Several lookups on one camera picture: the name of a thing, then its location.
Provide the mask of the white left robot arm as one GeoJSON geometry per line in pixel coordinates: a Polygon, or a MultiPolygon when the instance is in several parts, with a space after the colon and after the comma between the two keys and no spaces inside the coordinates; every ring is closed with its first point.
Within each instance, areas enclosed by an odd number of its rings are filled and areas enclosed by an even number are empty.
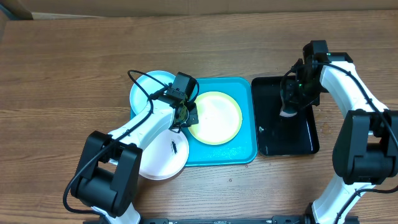
{"type": "Polygon", "coordinates": [[[122,127],[108,134],[92,132],[64,194],[98,215],[98,223],[139,223],[132,201],[142,154],[161,132],[191,123],[192,93],[193,88],[163,87],[148,95],[146,107],[122,127]]]}

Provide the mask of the yellow plate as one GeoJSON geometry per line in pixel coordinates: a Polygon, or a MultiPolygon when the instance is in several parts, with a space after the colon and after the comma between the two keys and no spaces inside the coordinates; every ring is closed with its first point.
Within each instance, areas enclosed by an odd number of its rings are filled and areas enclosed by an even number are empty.
{"type": "Polygon", "coordinates": [[[198,141],[221,145],[232,140],[241,129],[243,114],[234,98],[219,91],[202,93],[195,100],[198,124],[188,128],[198,141]]]}

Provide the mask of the green and yellow sponge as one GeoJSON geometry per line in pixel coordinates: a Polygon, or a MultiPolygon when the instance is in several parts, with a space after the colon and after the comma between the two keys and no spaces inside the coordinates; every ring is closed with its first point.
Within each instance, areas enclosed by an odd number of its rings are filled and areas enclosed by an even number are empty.
{"type": "Polygon", "coordinates": [[[280,109],[279,115],[281,117],[291,118],[291,117],[294,117],[297,113],[298,113],[298,109],[295,108],[294,106],[283,104],[280,109]]]}

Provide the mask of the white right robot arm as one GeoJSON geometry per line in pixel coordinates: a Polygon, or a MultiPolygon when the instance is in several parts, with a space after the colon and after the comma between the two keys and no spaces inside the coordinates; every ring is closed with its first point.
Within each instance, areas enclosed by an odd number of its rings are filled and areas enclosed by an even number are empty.
{"type": "Polygon", "coordinates": [[[381,103],[360,79],[353,61],[325,54],[299,59],[280,83],[280,115],[292,117],[328,92],[344,117],[333,148],[335,174],[322,195],[308,206],[306,223],[346,223],[347,214],[366,193],[397,175],[397,112],[381,103]]]}

